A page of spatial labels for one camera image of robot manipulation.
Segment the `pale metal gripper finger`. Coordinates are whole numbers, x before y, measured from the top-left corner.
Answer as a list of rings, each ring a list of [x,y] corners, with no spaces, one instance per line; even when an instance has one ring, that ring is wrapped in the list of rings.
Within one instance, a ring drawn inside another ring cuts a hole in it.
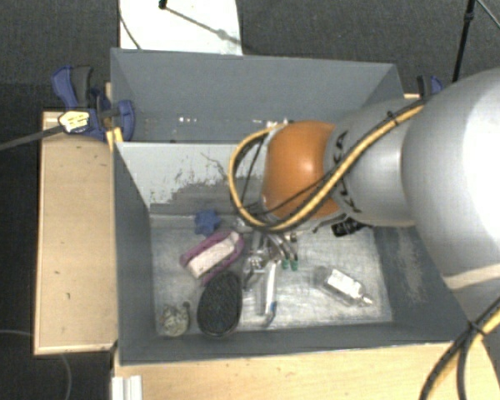
[[[260,278],[260,268],[255,266],[250,266],[243,270],[242,278],[242,289],[245,292],[249,292],[253,289],[255,284]]]
[[[277,308],[277,274],[278,264],[269,262],[264,269],[261,287],[261,314],[264,317],[274,317]]]

